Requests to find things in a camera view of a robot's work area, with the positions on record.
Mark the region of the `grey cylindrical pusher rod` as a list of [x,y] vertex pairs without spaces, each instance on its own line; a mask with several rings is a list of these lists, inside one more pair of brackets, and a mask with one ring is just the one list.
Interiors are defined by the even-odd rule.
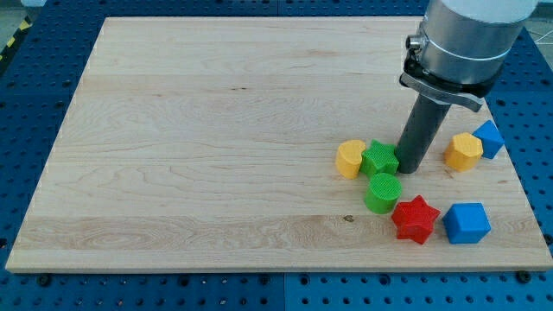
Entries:
[[395,149],[399,173],[416,172],[449,109],[450,105],[418,95]]

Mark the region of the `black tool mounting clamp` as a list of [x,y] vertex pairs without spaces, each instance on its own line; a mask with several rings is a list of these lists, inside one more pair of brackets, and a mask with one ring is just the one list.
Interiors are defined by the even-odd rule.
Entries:
[[441,79],[429,73],[411,56],[404,60],[404,72],[399,78],[402,86],[411,88],[439,105],[460,105],[478,112],[484,97],[492,90],[503,67],[488,80],[477,84],[462,84]]

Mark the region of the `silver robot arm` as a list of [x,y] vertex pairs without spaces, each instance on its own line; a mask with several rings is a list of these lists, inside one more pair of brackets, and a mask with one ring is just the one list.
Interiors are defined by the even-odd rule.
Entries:
[[399,172],[417,171],[451,105],[477,112],[538,0],[430,0],[405,41],[399,78],[418,97],[399,138]]

